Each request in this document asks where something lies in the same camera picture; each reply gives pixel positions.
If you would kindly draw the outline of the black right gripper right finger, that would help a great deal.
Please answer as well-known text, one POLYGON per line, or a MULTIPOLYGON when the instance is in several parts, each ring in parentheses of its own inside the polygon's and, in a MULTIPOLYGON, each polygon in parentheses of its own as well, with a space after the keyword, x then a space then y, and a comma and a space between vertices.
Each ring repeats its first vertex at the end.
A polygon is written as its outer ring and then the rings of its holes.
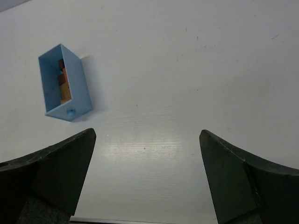
POLYGON ((242 150, 208 130, 199 136, 217 222, 297 224, 299 171, 242 150))

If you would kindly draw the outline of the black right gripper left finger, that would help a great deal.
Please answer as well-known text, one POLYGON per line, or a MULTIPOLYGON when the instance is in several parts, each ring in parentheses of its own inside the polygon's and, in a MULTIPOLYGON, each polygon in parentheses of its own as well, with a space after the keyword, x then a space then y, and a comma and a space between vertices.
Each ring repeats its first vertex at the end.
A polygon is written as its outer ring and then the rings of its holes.
POLYGON ((2 224, 67 224, 93 155, 92 128, 0 164, 2 224))

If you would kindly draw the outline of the dark brown small block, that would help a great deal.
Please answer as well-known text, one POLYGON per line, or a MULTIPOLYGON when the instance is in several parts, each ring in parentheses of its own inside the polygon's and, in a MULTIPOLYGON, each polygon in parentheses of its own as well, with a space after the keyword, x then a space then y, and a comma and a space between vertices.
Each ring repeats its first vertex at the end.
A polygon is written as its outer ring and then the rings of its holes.
POLYGON ((64 60, 63 59, 60 59, 58 61, 58 66, 59 66, 59 69, 60 70, 63 70, 65 68, 65 65, 64 65, 64 60))

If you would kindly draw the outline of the blue wooden drawer box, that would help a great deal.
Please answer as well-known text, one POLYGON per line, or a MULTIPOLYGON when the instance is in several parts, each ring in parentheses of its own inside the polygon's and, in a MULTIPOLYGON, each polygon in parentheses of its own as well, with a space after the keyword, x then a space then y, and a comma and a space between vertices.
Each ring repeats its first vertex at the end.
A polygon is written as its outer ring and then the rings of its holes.
POLYGON ((59 44, 38 57, 45 101, 45 116, 73 121, 93 110, 91 97, 80 58, 59 44), (58 61, 64 60, 71 100, 60 104, 58 61))

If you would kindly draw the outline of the orange arch wood block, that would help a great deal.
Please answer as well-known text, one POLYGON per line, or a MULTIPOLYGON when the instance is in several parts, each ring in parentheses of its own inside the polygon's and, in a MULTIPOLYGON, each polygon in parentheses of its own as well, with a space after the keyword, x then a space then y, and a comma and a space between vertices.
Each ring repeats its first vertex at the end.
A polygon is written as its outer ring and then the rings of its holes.
POLYGON ((63 68, 62 73, 60 75, 58 75, 58 83, 59 85, 63 85, 65 83, 68 84, 68 77, 67 77, 67 73, 66 73, 66 68, 63 68))

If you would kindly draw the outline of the light oak rectangular block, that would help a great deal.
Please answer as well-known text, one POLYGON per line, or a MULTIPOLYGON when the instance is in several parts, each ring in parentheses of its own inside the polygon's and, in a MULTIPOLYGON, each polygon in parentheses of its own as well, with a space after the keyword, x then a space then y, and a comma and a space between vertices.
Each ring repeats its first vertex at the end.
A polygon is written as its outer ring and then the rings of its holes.
POLYGON ((71 92, 70 92, 70 88, 67 82, 61 84, 60 86, 60 91, 61 91, 61 100, 60 100, 60 104, 63 104, 69 100, 71 100, 71 92))

